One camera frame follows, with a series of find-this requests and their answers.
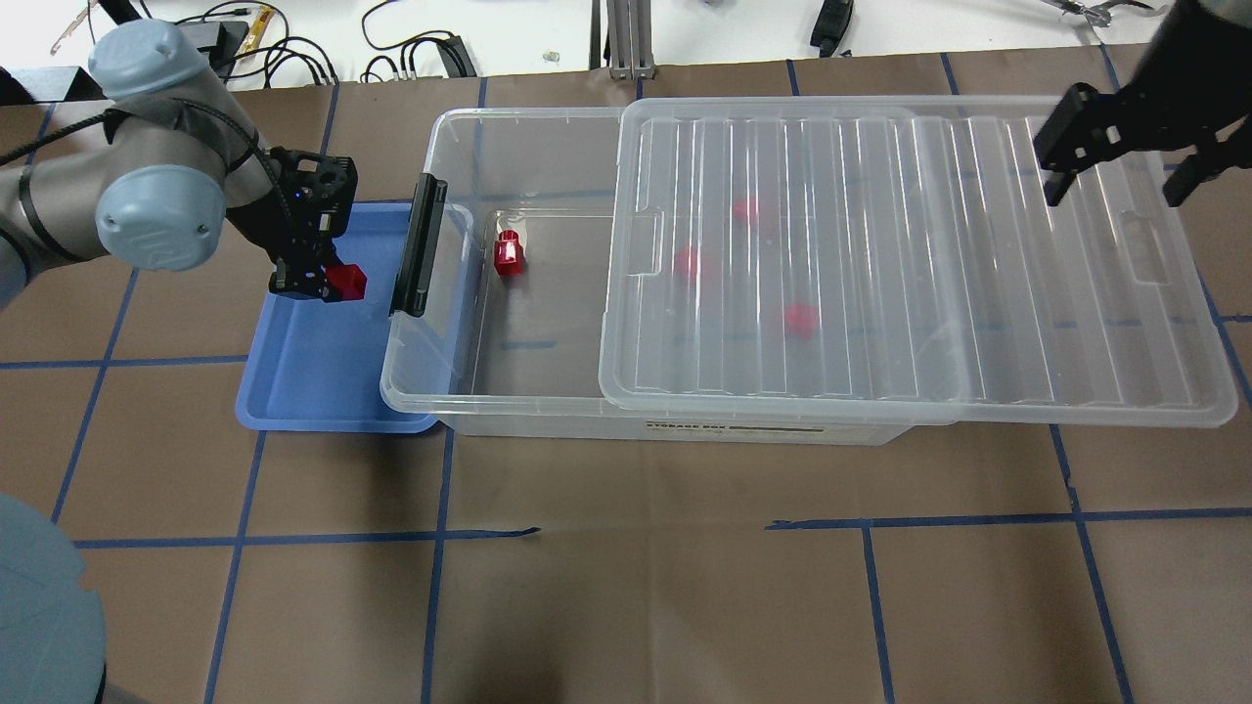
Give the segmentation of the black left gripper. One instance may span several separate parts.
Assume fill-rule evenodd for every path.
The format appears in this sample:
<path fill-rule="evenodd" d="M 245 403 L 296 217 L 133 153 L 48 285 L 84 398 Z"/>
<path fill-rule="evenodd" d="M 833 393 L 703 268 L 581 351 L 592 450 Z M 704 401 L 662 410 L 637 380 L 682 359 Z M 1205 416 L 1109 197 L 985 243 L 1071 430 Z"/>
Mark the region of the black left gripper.
<path fill-rule="evenodd" d="M 341 261 L 336 238 L 344 236 L 357 190 L 352 157 L 331 157 L 273 147 L 265 157 L 275 177 L 282 229 L 267 251 L 274 263 L 269 293 L 290 299 L 327 299 L 326 267 Z"/>

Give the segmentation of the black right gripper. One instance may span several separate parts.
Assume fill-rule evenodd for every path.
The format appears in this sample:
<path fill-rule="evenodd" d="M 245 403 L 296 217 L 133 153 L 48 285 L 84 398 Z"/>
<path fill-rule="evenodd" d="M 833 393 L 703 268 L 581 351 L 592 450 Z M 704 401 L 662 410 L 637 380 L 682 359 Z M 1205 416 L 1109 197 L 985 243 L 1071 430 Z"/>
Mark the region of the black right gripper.
<path fill-rule="evenodd" d="M 1249 168 L 1249 3 L 1176 1 L 1118 91 L 1070 85 L 1035 134 L 1045 205 L 1129 152 L 1194 148 L 1162 187 L 1173 208 L 1227 169 Z"/>

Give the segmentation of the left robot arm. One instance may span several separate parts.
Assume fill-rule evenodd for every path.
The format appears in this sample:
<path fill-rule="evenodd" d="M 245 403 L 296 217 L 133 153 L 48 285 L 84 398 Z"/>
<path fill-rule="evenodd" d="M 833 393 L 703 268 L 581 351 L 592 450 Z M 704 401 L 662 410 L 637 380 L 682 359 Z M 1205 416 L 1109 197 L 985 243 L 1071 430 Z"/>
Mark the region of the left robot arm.
<path fill-rule="evenodd" d="M 3 155 L 4 304 L 51 269 L 108 256 L 200 267 L 224 225 L 265 253 L 270 293 L 364 297 L 364 272 L 336 253 L 358 184 L 349 157 L 272 147 L 173 23 L 114 28 L 88 71 L 111 106 Z"/>

